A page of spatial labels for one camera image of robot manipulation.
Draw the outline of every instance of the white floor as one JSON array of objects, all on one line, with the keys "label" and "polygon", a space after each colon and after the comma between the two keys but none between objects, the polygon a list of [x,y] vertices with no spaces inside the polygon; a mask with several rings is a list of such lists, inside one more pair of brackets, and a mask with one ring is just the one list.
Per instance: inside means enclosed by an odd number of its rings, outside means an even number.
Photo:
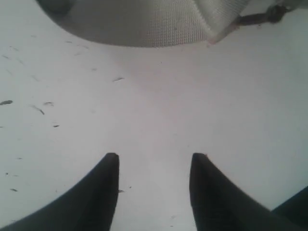
[{"label": "white floor", "polygon": [[136,49],[84,41],[34,1],[2,0],[0,102],[13,103],[0,106],[0,227],[66,192],[107,152],[120,155],[125,191],[113,231],[195,230],[194,152],[278,206],[308,185],[307,21],[298,10],[215,46]]}]

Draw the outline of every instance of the gray fabric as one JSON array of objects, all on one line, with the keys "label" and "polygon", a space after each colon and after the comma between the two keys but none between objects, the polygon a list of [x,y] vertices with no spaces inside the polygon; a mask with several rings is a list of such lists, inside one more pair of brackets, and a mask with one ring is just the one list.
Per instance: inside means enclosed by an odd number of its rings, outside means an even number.
[{"label": "gray fabric", "polygon": [[234,29],[250,0],[77,0],[54,20],[67,31],[99,43],[164,47],[208,40]]}]

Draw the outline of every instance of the white surface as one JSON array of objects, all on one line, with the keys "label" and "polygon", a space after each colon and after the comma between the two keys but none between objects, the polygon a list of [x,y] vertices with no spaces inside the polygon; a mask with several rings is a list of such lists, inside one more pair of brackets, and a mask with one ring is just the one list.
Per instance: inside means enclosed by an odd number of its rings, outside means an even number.
[{"label": "white surface", "polygon": [[2,0],[0,101],[13,104],[0,106],[0,227],[107,152],[120,155],[125,191],[113,231],[195,230],[194,152],[266,207],[288,199],[308,184],[307,21],[298,10],[211,47],[135,49],[73,37],[34,1]]}]

